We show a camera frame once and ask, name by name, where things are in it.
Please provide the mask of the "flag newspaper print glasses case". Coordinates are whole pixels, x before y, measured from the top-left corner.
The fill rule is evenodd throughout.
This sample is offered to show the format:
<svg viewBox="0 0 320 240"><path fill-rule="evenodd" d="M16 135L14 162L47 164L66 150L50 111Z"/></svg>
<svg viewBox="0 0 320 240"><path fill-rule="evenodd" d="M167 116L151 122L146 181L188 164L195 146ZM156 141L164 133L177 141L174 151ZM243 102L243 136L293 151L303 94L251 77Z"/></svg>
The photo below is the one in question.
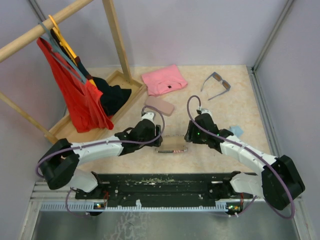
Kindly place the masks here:
<svg viewBox="0 0 320 240"><path fill-rule="evenodd" d="M155 152L161 154L178 154L187 151L187 142L183 135L163 136L161 145L155 148Z"/></svg>

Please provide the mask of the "pink glasses case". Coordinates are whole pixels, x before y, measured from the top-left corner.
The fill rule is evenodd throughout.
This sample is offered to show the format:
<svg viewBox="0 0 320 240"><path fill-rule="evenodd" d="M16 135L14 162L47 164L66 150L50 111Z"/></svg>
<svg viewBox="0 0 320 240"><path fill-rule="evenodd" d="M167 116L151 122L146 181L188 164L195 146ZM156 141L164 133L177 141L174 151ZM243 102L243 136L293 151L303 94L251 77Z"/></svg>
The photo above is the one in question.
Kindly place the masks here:
<svg viewBox="0 0 320 240"><path fill-rule="evenodd" d="M144 103L146 106L152 106L158 109L163 115L169 117L175 110L175 106L161 98L149 96Z"/></svg>

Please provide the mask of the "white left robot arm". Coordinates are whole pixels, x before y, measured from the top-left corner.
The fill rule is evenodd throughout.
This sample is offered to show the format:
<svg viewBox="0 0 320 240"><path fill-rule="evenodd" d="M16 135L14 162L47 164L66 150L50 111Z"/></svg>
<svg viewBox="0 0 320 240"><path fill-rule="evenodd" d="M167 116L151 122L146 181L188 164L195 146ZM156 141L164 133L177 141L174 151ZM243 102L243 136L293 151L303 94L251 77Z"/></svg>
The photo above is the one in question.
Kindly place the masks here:
<svg viewBox="0 0 320 240"><path fill-rule="evenodd" d="M78 166L108 157L134 153L141 148L159 147L162 142L161 126L142 119L135 127L106 139L91 142L58 140L38 161L36 173L41 175L50 190L73 187L97 199L103 195L104 186L93 173L81 171Z"/></svg>

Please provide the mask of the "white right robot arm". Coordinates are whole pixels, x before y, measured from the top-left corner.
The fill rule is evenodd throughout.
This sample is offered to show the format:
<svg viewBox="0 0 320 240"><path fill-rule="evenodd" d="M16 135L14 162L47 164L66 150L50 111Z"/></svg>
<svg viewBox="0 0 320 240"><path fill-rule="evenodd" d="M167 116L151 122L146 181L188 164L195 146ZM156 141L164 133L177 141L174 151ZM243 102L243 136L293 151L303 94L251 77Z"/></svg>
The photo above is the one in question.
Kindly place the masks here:
<svg viewBox="0 0 320 240"><path fill-rule="evenodd" d="M223 185L223 192L229 198L247 193L263 198L276 210L283 210L290 204L290 200L297 198L306 189L290 157L273 156L256 150L228 129L218 129L208 113L202 113L195 120L189 121L184 139L188 143L207 145L253 171L253 175L232 173Z"/></svg>

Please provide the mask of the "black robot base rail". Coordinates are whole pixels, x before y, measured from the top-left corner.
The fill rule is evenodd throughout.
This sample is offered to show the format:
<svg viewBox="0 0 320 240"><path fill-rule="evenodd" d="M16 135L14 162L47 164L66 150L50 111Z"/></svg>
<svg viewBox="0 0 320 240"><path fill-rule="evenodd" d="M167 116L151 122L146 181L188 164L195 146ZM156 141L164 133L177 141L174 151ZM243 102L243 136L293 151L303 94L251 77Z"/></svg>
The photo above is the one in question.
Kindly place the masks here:
<svg viewBox="0 0 320 240"><path fill-rule="evenodd" d="M98 174L98 186L77 200L98 200L96 210L241 212L253 195L227 186L231 173Z"/></svg>

